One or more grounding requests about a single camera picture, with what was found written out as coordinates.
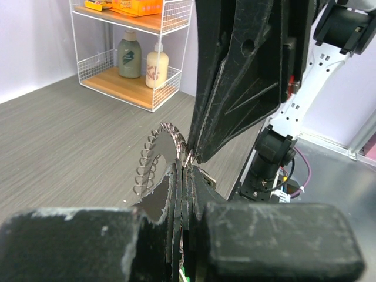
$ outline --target snack package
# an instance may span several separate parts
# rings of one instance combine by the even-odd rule
[[[103,9],[109,9],[112,7],[111,0],[86,0],[85,7],[96,11],[102,11]]]
[[[147,16],[162,13],[163,0],[112,0],[112,9],[127,16]]]

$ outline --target white wire basket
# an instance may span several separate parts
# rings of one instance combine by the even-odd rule
[[[78,77],[81,85],[151,112],[156,111],[179,91],[193,0],[164,0],[162,13],[151,15],[151,18],[148,18],[150,16],[132,18],[112,11],[98,12],[90,10],[84,7],[84,0],[70,0],[70,7],[75,37]],[[86,23],[79,22],[80,18],[86,18]],[[95,36],[90,37],[87,34],[78,34],[80,30],[77,26],[89,26],[87,22],[90,19],[102,22],[105,26],[98,28],[97,25],[95,27]],[[152,19],[153,25],[142,22],[150,23],[151,20],[148,21],[149,19]],[[103,38],[103,40],[112,38],[113,25],[156,35],[160,43],[163,36],[185,28],[185,45],[174,46],[174,48],[182,48],[184,50],[183,56],[179,56],[181,62],[174,63],[172,65],[174,67],[168,67],[167,80],[162,85],[154,89],[146,86],[145,59],[142,61],[141,78],[126,79],[119,76],[117,50],[114,48],[115,42],[113,39],[110,40],[112,42],[101,44],[102,50],[95,49],[95,46],[93,47],[90,42],[87,42],[94,37],[96,40],[100,40],[100,38]]]

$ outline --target shelf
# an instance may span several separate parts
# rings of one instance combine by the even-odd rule
[[[132,16],[122,15],[110,10],[100,12],[82,6],[75,6],[74,9],[74,13],[76,14],[101,19],[114,24],[116,23],[118,25],[122,25],[124,27],[131,27],[156,35],[160,35],[162,33],[170,33],[189,25],[187,19],[182,19],[174,16],[165,16],[163,19],[163,27],[161,31],[162,14],[140,16],[134,18]]]
[[[166,85],[160,92],[158,100],[155,99],[153,89],[145,84],[145,77],[123,78],[119,75],[118,67],[114,66],[100,74],[81,82],[83,85],[114,96],[126,102],[140,106],[141,108],[154,111],[168,97],[177,92],[175,85]]]

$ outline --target orange box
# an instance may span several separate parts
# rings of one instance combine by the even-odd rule
[[[112,11],[127,16],[162,13],[163,0],[112,0]]]

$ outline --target black cable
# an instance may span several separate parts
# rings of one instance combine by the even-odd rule
[[[270,189],[266,189],[263,192],[265,192],[265,193],[272,192],[272,191],[275,191],[275,190],[281,188],[283,185],[287,184],[287,182],[289,182],[290,179],[291,179],[291,177],[293,176],[294,169],[295,169],[295,159],[293,159],[292,162],[291,162],[291,172],[288,174],[288,178],[285,180],[285,182],[281,182],[276,187],[270,188]]]

